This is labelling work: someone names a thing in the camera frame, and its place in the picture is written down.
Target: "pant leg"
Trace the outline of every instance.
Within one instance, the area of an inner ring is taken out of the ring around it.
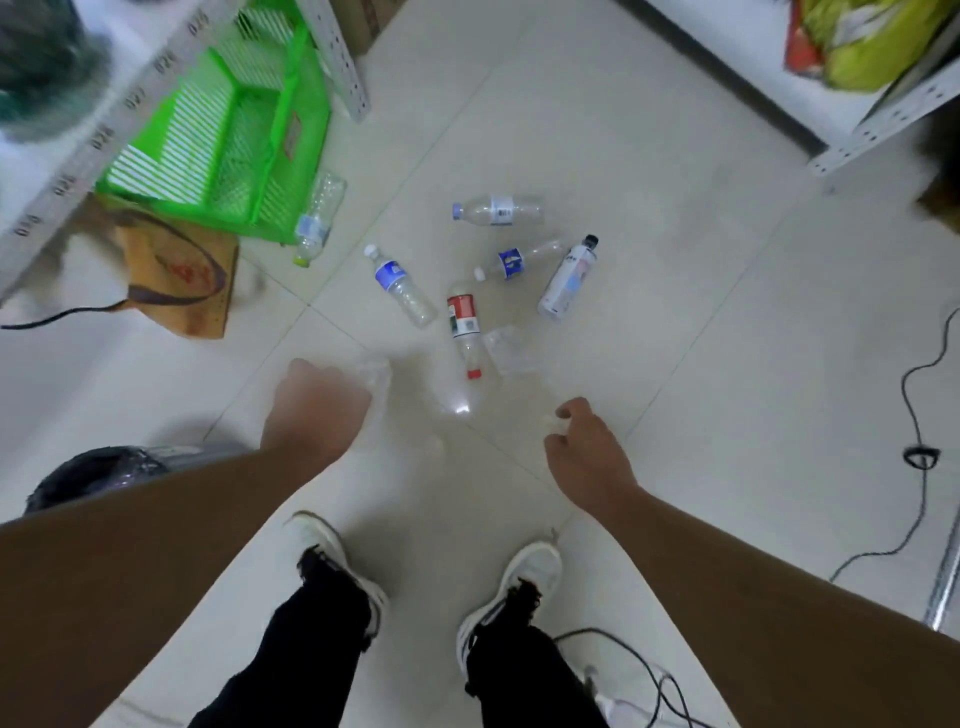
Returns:
[[[307,552],[306,579],[274,612],[253,661],[189,728],[335,728],[370,623],[367,595]]]
[[[467,672],[468,692],[480,700],[485,728],[607,728],[560,649],[536,627],[480,627]]]

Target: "person's right shoe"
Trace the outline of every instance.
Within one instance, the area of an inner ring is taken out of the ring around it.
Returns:
[[[364,637],[367,639],[366,644],[372,642],[373,638],[380,632],[387,606],[390,603],[386,593],[379,585],[374,584],[370,579],[361,576],[350,568],[347,552],[340,540],[340,534],[317,514],[310,511],[298,511],[284,524],[284,528],[296,540],[295,548],[297,554],[300,554],[300,559],[297,562],[300,578],[306,580],[306,557],[307,552],[311,552],[330,569],[346,574],[367,595],[367,599],[370,601],[370,624],[367,626]]]
[[[503,572],[496,596],[472,612],[457,632],[457,662],[467,677],[467,657],[477,639],[477,630],[495,620],[513,620],[522,626],[557,591],[564,575],[564,560],[553,544],[538,541],[522,548]]]

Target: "tile floor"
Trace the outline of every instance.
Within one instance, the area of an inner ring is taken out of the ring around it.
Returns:
[[[0,519],[84,449],[255,444],[294,356],[394,363],[379,446],[274,514],[98,725],[155,724],[132,706],[186,722],[250,659],[296,587],[279,525],[304,506],[347,534],[394,599],[346,726],[478,726],[456,624],[514,549],[552,531],[567,571],[542,625],[617,632],[679,677],[694,715],[734,725],[626,555],[556,492],[540,441],[554,406],[586,395],[646,487],[750,543],[818,574],[894,544],[918,499],[900,462],[911,433],[899,376],[935,353],[960,264],[956,238],[910,210],[930,175],[913,137],[823,186],[804,152],[613,2],[407,0],[361,65],[372,112],[361,125],[335,116],[324,152],[349,181],[327,250],[304,271],[288,251],[244,241],[223,342],[125,315],[0,349],[12,413],[0,425]],[[547,225],[449,219],[452,202],[500,189],[545,194]],[[488,367],[476,390],[444,321],[410,327],[362,256],[376,243],[440,302],[508,243],[588,232],[600,261],[562,324],[535,313],[548,271],[476,290],[484,327],[521,327],[542,374],[502,381]],[[122,272],[91,245],[71,241],[60,277],[48,271],[54,282],[0,316],[97,303],[93,291],[114,300]],[[844,582],[912,617],[960,502],[957,376],[948,358],[911,390],[924,434],[945,449],[924,526],[900,558]],[[600,666],[612,692],[650,699],[609,645],[582,639],[569,654]]]

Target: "red and white label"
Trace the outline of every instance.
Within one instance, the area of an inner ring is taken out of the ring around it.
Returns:
[[[469,333],[480,333],[480,323],[473,307],[472,296],[451,296],[446,300],[450,313],[450,330],[453,338]]]

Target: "white sneaker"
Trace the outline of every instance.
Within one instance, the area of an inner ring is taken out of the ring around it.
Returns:
[[[507,565],[500,580],[500,589],[496,596],[487,604],[470,614],[457,631],[457,662],[464,677],[467,676],[467,657],[476,642],[477,627],[490,624],[503,611],[508,600],[520,595],[520,588],[533,587],[533,599],[524,606],[526,612],[523,617],[527,623],[533,620],[534,615],[547,600],[553,596],[560,586],[560,579],[564,575],[564,560],[553,544],[538,541],[522,548]]]
[[[298,559],[306,550],[313,549],[325,556],[327,561],[331,562],[331,566],[353,579],[356,585],[367,594],[370,600],[370,624],[364,636],[369,640],[376,637],[380,632],[390,600],[378,585],[350,568],[347,552],[336,529],[310,511],[298,511],[283,527],[295,539],[294,547],[297,550]]]

